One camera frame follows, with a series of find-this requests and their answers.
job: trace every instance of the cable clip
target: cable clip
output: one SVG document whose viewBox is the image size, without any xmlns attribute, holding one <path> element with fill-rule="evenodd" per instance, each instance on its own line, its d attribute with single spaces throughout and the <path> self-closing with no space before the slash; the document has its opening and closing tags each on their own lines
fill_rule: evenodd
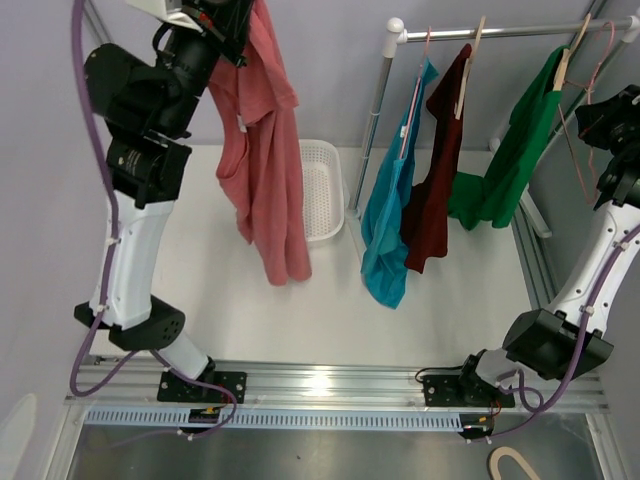
<svg viewBox="0 0 640 480">
<path fill-rule="evenodd" d="M 589 315 L 590 317 L 593 316 L 594 313 L 596 313 L 596 309 L 593 308 L 592 305 L 589 305 L 587 307 L 585 307 L 584 305 L 580 306 L 580 311 L 583 313 L 586 313 L 587 315 Z"/>
</svg>

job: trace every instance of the white basket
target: white basket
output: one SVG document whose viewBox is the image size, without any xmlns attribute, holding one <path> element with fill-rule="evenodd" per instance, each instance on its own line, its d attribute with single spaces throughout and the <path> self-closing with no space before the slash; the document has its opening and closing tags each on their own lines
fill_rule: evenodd
<svg viewBox="0 0 640 480">
<path fill-rule="evenodd" d="M 344 224 L 340 156 L 321 140 L 300 140 L 304 185 L 304 234 L 309 246 L 321 245 Z"/>
</svg>

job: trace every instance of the black cable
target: black cable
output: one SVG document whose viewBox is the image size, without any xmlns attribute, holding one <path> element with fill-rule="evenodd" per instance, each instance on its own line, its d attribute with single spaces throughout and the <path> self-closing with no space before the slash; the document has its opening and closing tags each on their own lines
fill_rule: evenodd
<svg viewBox="0 0 640 480">
<path fill-rule="evenodd" d="M 418 370 L 416 372 L 416 374 L 414 375 L 414 378 L 416 379 L 416 382 L 422 383 L 422 378 L 418 378 L 418 375 L 420 375 L 421 373 L 424 373 L 424 372 L 438 371 L 438 370 L 447 370 L 447 371 L 462 370 L 462 365 L 458 365 L 457 367 L 425 367 L 425 368 L 421 368 L 420 370 Z"/>
</svg>

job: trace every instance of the white wall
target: white wall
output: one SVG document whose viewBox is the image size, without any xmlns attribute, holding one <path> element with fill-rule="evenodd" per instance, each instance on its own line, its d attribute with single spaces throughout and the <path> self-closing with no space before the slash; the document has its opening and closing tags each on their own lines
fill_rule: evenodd
<svg viewBox="0 0 640 480">
<path fill-rule="evenodd" d="M 38 415 L 17 478 L 47 453 L 95 284 L 103 192 L 81 123 L 70 0 L 13 2 L 0 16 L 0 422 L 25 394 Z"/>
<path fill-rule="evenodd" d="M 623 17 L 633 13 L 638 7 L 633 0 L 610 2 L 611 6 L 603 16 Z M 593 70 L 595 62 L 602 53 L 607 41 L 602 35 L 599 41 L 591 40 L 588 48 L 576 59 L 574 72 L 567 78 L 584 83 Z M 594 102 L 606 100 L 631 83 L 640 82 L 640 43 L 629 46 L 622 57 L 598 86 L 594 94 Z M 582 164 L 585 180 L 591 185 L 586 165 L 588 149 L 576 138 L 577 128 L 572 126 L 571 138 Z M 602 172 L 610 159 L 610 155 L 596 152 L 596 166 Z M 592 216 L 591 208 L 586 204 L 569 150 L 564 138 L 559 139 L 549 156 L 541 161 L 531 184 L 533 197 L 540 207 L 543 216 L 553 230 L 553 237 L 545 242 L 555 267 L 555 274 L 560 284 L 569 275 L 578 258 Z M 620 437 L 624 442 L 629 459 L 635 456 L 635 474 L 640 477 L 640 415 L 637 405 L 640 404 L 640 357 L 638 356 L 637 339 L 640 337 L 640 262 L 632 265 L 625 282 L 620 289 L 616 301 L 611 308 L 606 338 L 615 349 L 609 361 L 601 369 L 604 387 L 612 411 L 617 420 Z"/>
<path fill-rule="evenodd" d="M 362 142 L 366 115 L 381 62 L 388 18 L 404 19 L 409 30 L 473 27 L 481 15 L 487 26 L 532 25 L 579 19 L 588 0 L 267 0 L 289 79 L 298 92 L 300 136 L 337 146 Z M 96 0 L 116 41 L 146 61 L 157 22 L 124 0 Z M 465 110 L 467 148 L 486 150 L 514 102 L 550 51 L 567 36 L 489 39 L 481 43 Z M 464 42 L 433 43 L 434 65 L 444 74 Z M 376 144 L 388 145 L 411 96 L 422 46 L 400 47 L 394 61 Z M 437 80 L 427 90 L 427 95 Z M 431 144 L 431 119 L 423 120 L 420 145 Z M 205 95 L 192 122 L 195 143 L 222 141 L 213 102 Z"/>
</svg>

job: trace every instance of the maroon garment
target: maroon garment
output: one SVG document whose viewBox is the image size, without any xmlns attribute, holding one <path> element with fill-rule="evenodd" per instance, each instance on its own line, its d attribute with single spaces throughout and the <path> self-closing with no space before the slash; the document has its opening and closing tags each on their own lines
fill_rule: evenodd
<svg viewBox="0 0 640 480">
<path fill-rule="evenodd" d="M 409 203 L 402 210 L 400 235 L 409 247 L 405 266 L 422 273 L 429 257 L 447 255 L 447 202 L 458 170 L 462 143 L 462 120 L 455 118 L 465 61 L 471 55 L 466 44 L 427 100 L 427 110 L 436 118 L 436 136 L 431 167 L 424 182 L 411 189 Z"/>
</svg>

